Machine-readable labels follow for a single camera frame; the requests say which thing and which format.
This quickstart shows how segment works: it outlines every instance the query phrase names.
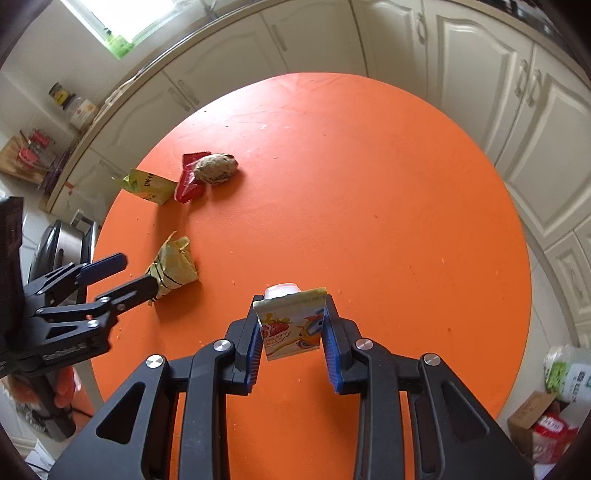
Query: drawer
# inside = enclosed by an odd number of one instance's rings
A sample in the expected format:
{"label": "drawer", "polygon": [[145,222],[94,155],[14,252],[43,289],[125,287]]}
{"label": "drawer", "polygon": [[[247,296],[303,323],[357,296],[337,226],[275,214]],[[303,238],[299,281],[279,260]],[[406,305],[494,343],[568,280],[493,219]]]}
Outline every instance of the drawer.
{"label": "drawer", "polygon": [[573,313],[574,324],[591,320],[591,267],[574,232],[545,252]]}

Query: tile floor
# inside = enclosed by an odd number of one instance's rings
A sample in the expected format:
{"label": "tile floor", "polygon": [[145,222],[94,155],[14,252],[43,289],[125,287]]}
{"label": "tile floor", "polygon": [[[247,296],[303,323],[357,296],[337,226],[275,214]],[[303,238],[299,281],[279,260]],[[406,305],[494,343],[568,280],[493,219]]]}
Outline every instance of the tile floor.
{"label": "tile floor", "polygon": [[531,271],[531,321],[521,368],[497,421],[507,432],[507,419],[534,390],[544,389],[544,357],[551,346],[571,343],[562,310],[548,277],[528,247]]}

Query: strawberry illustration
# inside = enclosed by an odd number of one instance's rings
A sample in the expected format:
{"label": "strawberry illustration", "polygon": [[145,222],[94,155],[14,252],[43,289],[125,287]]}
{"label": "strawberry illustration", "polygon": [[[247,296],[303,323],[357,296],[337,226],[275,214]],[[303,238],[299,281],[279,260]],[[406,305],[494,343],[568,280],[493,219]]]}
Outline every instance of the strawberry illustration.
{"label": "strawberry illustration", "polygon": [[274,335],[277,335],[278,333],[285,332],[288,329],[289,329],[289,325],[287,323],[281,323],[281,322],[272,323],[271,330],[269,331],[269,336],[272,337]]}

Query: table surface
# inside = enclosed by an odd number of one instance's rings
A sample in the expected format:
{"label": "table surface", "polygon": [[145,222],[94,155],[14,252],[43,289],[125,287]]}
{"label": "table surface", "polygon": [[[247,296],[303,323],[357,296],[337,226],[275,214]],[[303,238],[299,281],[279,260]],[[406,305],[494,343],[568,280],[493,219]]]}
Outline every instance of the table surface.
{"label": "table surface", "polygon": [[[375,80],[291,74],[203,107],[139,168],[176,181],[182,154],[203,150],[233,154],[239,173],[186,205],[121,192],[106,218],[95,259],[122,251],[129,266],[89,296],[142,275],[172,231],[190,238],[200,281],[119,317],[93,359],[105,398],[149,355],[192,355],[254,294],[295,282],[326,287],[392,352],[439,353],[496,417],[527,341],[530,271],[501,178],[456,124]],[[252,394],[228,398],[232,476],[350,478],[357,421],[322,351],[263,358]]]}

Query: countertop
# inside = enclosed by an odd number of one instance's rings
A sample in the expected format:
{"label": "countertop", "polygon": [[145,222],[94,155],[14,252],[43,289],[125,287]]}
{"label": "countertop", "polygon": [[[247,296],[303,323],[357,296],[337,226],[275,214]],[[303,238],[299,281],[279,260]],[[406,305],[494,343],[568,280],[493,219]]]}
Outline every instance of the countertop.
{"label": "countertop", "polygon": [[[99,131],[106,125],[118,108],[123,105],[145,82],[163,69],[167,64],[193,47],[199,41],[217,32],[223,27],[252,15],[265,8],[280,4],[285,0],[237,0],[223,5],[220,8],[206,11],[206,16],[197,20],[189,28],[188,34],[170,48],[162,50],[153,60],[148,61],[136,73],[131,73],[126,82],[113,92],[105,102],[94,123],[72,148],[72,153],[63,167],[57,183],[46,193],[41,200],[39,208],[51,213],[64,183],[74,169],[78,160],[90,146]],[[584,70],[574,60],[572,53],[560,34],[549,20],[544,21],[543,12],[536,12],[532,8],[518,0],[449,0],[490,15],[527,35],[533,41],[544,47],[552,55],[577,74],[577,76],[591,89],[591,82]]]}

